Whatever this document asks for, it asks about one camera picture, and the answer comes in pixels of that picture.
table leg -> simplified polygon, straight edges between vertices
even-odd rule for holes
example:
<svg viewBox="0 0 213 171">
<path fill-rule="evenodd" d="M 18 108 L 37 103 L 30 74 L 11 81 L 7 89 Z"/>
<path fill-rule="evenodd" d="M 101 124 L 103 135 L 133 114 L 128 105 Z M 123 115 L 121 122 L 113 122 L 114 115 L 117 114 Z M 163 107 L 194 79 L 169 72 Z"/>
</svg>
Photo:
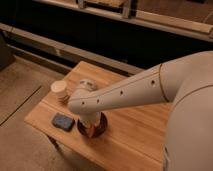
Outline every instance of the table leg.
<svg viewBox="0 0 213 171">
<path fill-rule="evenodd" d="M 50 142 L 55 146 L 55 148 L 59 148 L 58 143 L 56 142 L 56 140 L 50 136 L 47 135 L 47 138 L 50 140 Z"/>
</svg>

concrete floor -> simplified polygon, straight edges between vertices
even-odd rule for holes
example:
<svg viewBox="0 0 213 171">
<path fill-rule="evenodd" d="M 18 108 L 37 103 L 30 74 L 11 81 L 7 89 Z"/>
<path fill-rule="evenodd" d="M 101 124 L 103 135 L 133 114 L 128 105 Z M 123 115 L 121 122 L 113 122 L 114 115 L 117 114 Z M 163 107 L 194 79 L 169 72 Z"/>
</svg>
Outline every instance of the concrete floor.
<svg viewBox="0 0 213 171">
<path fill-rule="evenodd" d="M 13 75 L 7 72 L 11 68 Z M 17 78 L 16 70 L 18 78 L 29 84 L 20 84 L 20 79 L 11 78 Z M 50 84 L 61 78 L 63 75 L 22 59 L 0 72 L 0 96 L 8 94 L 1 99 L 8 106 L 8 110 L 3 111 L 12 112 L 0 126 L 0 171 L 103 170 L 61 144 L 61 150 L 57 151 L 45 135 L 24 123 L 27 113 L 48 93 Z M 24 95 L 27 99 L 20 94 L 14 95 L 14 101 L 10 92 L 18 93 L 23 86 L 25 89 L 29 86 L 32 91 Z"/>
</svg>

paper cup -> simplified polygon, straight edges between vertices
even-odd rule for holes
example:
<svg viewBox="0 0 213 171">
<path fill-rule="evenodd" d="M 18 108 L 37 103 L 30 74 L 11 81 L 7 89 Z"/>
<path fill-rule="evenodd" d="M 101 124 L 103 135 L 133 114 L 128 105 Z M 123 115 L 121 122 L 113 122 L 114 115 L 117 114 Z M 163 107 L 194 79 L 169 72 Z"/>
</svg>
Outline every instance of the paper cup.
<svg viewBox="0 0 213 171">
<path fill-rule="evenodd" d="M 65 101 L 69 96 L 67 94 L 67 83 L 66 81 L 55 81 L 51 85 L 51 91 L 55 94 L 58 101 Z"/>
</svg>

wooden table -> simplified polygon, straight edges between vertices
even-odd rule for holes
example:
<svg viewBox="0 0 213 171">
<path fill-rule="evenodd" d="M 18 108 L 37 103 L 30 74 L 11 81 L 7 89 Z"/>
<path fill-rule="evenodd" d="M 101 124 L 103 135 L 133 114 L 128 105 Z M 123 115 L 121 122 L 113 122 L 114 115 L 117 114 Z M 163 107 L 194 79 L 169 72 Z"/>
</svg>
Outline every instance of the wooden table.
<svg viewBox="0 0 213 171">
<path fill-rule="evenodd" d="M 100 67 L 80 62 L 65 78 L 72 94 L 79 80 L 90 78 L 99 88 L 125 79 Z M 56 112 L 77 119 L 51 92 L 27 115 L 25 121 L 51 140 L 64 144 L 107 170 L 160 171 L 169 104 L 104 111 L 107 131 L 99 138 L 87 139 L 76 125 L 67 133 L 52 126 Z"/>
</svg>

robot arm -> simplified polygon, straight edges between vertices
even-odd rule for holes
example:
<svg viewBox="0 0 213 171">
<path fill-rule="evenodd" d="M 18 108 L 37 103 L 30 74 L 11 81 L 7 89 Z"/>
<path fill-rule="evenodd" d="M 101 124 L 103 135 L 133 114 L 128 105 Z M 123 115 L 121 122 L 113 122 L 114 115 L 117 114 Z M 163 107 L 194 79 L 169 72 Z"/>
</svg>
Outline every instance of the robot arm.
<svg viewBox="0 0 213 171">
<path fill-rule="evenodd" d="M 84 126 L 99 124 L 99 111 L 173 101 L 163 171 L 212 171 L 213 51 L 169 61 L 96 90 L 83 80 L 68 107 Z"/>
<path fill-rule="evenodd" d="M 189 55 L 97 91 L 94 91 L 92 81 L 82 80 L 68 107 L 78 115 L 89 115 L 103 110 L 173 101 L 188 75 L 208 60 L 212 60 L 212 52 Z"/>
</svg>

